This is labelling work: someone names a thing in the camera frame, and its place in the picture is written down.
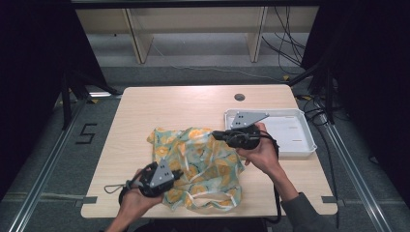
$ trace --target white tray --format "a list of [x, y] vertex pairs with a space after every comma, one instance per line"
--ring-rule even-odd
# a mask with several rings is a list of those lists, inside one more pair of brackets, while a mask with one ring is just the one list
[[228, 109], [225, 128], [230, 126], [238, 112], [263, 112], [269, 117], [261, 120], [268, 133], [278, 142], [279, 157], [306, 158], [317, 148], [308, 128], [304, 112], [299, 109]]

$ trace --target gray metal bracket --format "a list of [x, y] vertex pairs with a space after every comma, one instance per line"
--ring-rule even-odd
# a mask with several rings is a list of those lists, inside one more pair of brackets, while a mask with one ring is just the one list
[[173, 180], [174, 175], [172, 174], [171, 169], [169, 169], [168, 163], [165, 159], [161, 159], [157, 170], [154, 173], [153, 179], [151, 180], [150, 187], [154, 188]]
[[231, 129], [242, 129], [269, 117], [269, 113], [238, 112], [232, 122]]

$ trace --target wooden table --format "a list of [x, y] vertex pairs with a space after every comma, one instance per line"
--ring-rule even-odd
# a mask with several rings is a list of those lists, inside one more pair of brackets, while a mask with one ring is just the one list
[[[236, 94], [245, 95], [236, 101]], [[118, 193], [107, 194], [106, 185], [124, 184], [137, 168], [152, 162], [152, 144], [146, 141], [156, 127], [185, 130], [204, 127], [224, 130], [223, 113], [229, 108], [297, 108], [287, 85], [216, 85], [132, 87], [126, 89], [114, 117], [87, 197], [96, 203], [84, 204], [85, 218], [115, 218], [119, 209]], [[332, 196], [316, 153], [308, 159], [280, 160], [298, 191], [303, 191], [321, 215], [337, 212], [337, 205], [323, 203], [322, 196]], [[267, 175], [250, 165], [240, 175], [242, 203], [227, 213], [208, 214], [179, 207], [171, 211], [160, 204], [144, 215], [146, 218], [222, 218], [268, 217], [277, 214], [273, 184]]]

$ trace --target yellow floral cloth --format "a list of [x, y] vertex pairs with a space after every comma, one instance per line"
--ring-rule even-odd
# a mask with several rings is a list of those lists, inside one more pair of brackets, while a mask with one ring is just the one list
[[171, 170], [184, 172], [165, 193], [163, 204], [172, 210], [185, 206], [189, 210], [213, 207], [221, 211], [240, 204], [238, 176], [244, 166], [234, 149], [212, 136], [212, 130], [157, 128], [147, 141], [154, 147], [153, 160], [165, 159]]

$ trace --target hand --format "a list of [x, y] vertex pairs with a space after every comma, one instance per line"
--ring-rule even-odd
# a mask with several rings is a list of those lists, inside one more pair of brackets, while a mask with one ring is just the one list
[[[265, 124], [256, 123], [255, 125], [261, 131], [267, 131]], [[247, 159], [245, 161], [246, 166], [253, 163], [253, 165], [268, 175], [272, 174], [275, 169], [280, 167], [274, 144], [269, 138], [260, 138], [259, 145], [253, 150], [237, 148], [236, 152], [239, 156]]]
[[141, 193], [137, 186], [132, 185], [132, 189], [124, 194], [117, 217], [105, 231], [123, 231], [131, 223], [147, 213], [149, 209], [160, 204], [162, 199], [163, 194], [157, 197], [146, 197]]
[[[261, 131], [266, 131], [263, 123], [255, 124]], [[259, 145], [253, 150], [236, 149], [239, 156], [246, 158], [245, 165], [253, 163], [271, 178], [283, 201], [289, 201], [299, 195], [280, 166], [274, 144], [269, 138], [260, 138]]]

